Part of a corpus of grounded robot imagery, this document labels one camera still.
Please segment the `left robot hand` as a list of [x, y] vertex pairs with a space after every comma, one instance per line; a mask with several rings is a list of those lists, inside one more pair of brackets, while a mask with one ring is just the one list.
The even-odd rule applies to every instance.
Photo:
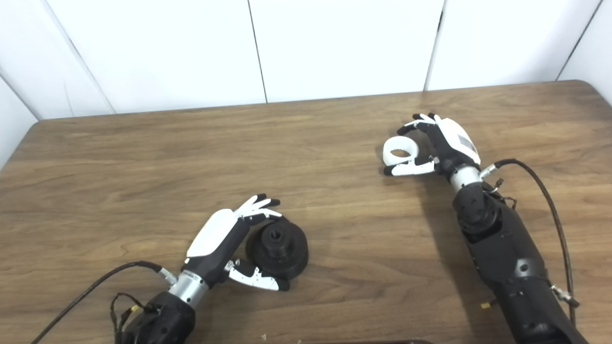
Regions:
[[278, 199], [256, 194], [238, 209], [221, 209], [213, 213], [197, 233], [186, 251], [181, 272], [188, 273], [208, 287], [230, 278], [249, 287], [271, 291], [288, 291], [286, 279], [264, 273], [251, 263], [236, 263], [232, 255], [243, 243], [252, 227], [265, 220], [279, 220], [284, 216], [273, 210]]

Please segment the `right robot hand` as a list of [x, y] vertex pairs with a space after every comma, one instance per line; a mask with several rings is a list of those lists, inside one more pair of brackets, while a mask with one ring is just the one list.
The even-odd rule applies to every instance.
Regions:
[[[433, 153], [419, 158], [419, 144], [407, 137], [411, 131], [421, 131], [430, 141]], [[415, 114], [413, 120], [396, 131], [383, 146], [385, 176], [409, 176], [437, 173], [451, 179], [463, 168], [480, 172], [481, 158], [467, 132], [450, 118], [435, 113]]]

